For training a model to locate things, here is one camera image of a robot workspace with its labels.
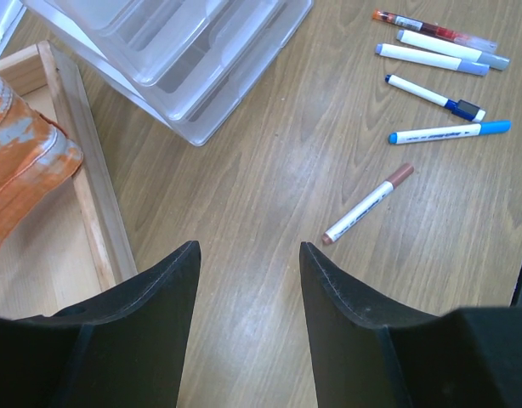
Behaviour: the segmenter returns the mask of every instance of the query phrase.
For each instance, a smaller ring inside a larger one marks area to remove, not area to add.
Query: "tabletop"
[[[372,20],[375,6],[495,40],[511,64],[478,77],[376,56],[377,43],[398,44],[398,30]],[[27,13],[6,54],[46,38],[60,44]],[[201,148],[76,61],[139,269],[201,243],[179,406],[315,406],[299,244],[321,247],[323,232],[403,162],[416,172],[324,253],[429,313],[509,304],[522,263],[522,0],[317,0]],[[389,73],[513,127],[390,145],[395,131],[464,121],[390,87]]]

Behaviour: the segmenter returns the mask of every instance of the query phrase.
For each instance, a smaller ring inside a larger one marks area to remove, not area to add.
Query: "brown marker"
[[[330,245],[370,212],[381,200],[391,193],[399,184],[414,173],[414,167],[408,163],[399,167],[391,176],[385,179],[371,194],[352,208],[344,217],[334,224],[321,237],[324,244]]]

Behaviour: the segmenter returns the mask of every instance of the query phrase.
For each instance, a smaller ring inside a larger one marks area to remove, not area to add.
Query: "orange towel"
[[[0,245],[81,162],[80,148],[0,77]]]

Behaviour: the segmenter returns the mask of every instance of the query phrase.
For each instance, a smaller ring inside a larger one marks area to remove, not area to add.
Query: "marker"
[[[505,133],[511,127],[510,121],[474,123],[472,125],[437,127],[434,129],[408,130],[389,135],[389,143],[402,145],[404,143],[430,142],[481,136],[484,134]]]
[[[413,48],[398,47],[392,44],[378,44],[375,52],[380,54],[382,57],[437,66],[447,70],[465,72],[467,74],[480,75],[482,77],[490,70],[490,67],[486,64],[464,61],[447,55],[427,53]]]
[[[442,106],[443,108],[448,109],[451,113],[456,116],[459,116],[465,120],[471,122],[482,122],[485,116],[485,110],[480,109],[477,105],[473,105],[470,102],[465,100],[460,100],[456,102],[454,100],[448,99],[438,93],[429,91],[426,88],[422,88],[415,83],[408,82],[403,78],[399,78],[396,75],[386,75],[386,82],[389,85],[393,85],[403,91],[410,92],[420,98],[424,98],[434,104]]]
[[[442,41],[437,38],[423,36],[417,32],[399,30],[397,39],[402,43],[413,45],[414,47],[428,49],[435,53],[450,55],[451,57],[461,58],[465,61],[478,62],[489,65],[499,71],[507,69],[510,59],[501,55],[494,55],[479,51],[478,49],[464,47],[452,42]]]
[[[413,30],[421,32],[431,37],[441,38],[451,43],[464,45],[465,47],[479,49],[480,51],[486,51],[487,53],[495,53],[497,49],[497,43],[485,40],[484,38],[471,36],[459,31],[449,30],[438,25],[424,23],[423,21],[409,19],[402,15],[388,13],[387,11],[374,10],[372,14],[374,20],[385,21],[389,24],[404,27],[407,30]]]
[[[352,228],[360,219],[370,212],[389,193],[397,188],[405,179],[414,173],[414,167],[408,163],[403,164],[395,173],[386,178],[371,194],[363,199],[357,206],[352,208],[344,217],[334,224],[321,237],[325,245],[336,242],[338,238]]]

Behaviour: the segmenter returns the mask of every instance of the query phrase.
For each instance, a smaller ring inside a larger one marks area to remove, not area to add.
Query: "white marker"
[[[505,133],[511,127],[510,121],[484,122],[472,125],[437,127],[434,129],[408,130],[389,135],[389,143],[402,145],[404,143],[430,142],[433,140],[468,138],[484,134]]]
[[[370,212],[389,193],[397,188],[405,179],[414,173],[414,167],[408,163],[403,164],[395,173],[386,178],[371,194],[363,199],[357,206],[334,224],[321,237],[324,244],[330,245],[352,228],[360,219]]]
[[[481,77],[490,70],[490,67],[486,64],[464,61],[463,59],[448,57],[446,55],[427,53],[418,49],[398,47],[392,44],[378,44],[375,52],[383,57],[436,66],[447,70],[480,75]]]
[[[458,102],[448,99],[438,93],[429,91],[426,88],[422,88],[415,83],[408,82],[403,78],[399,78],[396,75],[386,75],[386,82],[389,85],[393,85],[396,88],[402,89],[403,91],[410,92],[420,98],[424,98],[429,102],[433,102],[443,108],[446,108],[451,113],[466,119],[471,122],[482,122],[485,116],[485,110],[480,109],[477,105],[471,104],[466,100],[460,99]]]
[[[484,53],[478,49],[464,47],[438,38],[424,36],[414,31],[399,30],[397,39],[402,43],[413,45],[414,47],[428,49],[435,53],[450,55],[451,57],[461,58],[462,60],[478,62],[489,65],[491,68],[503,71],[508,67],[510,59],[500,55]]]

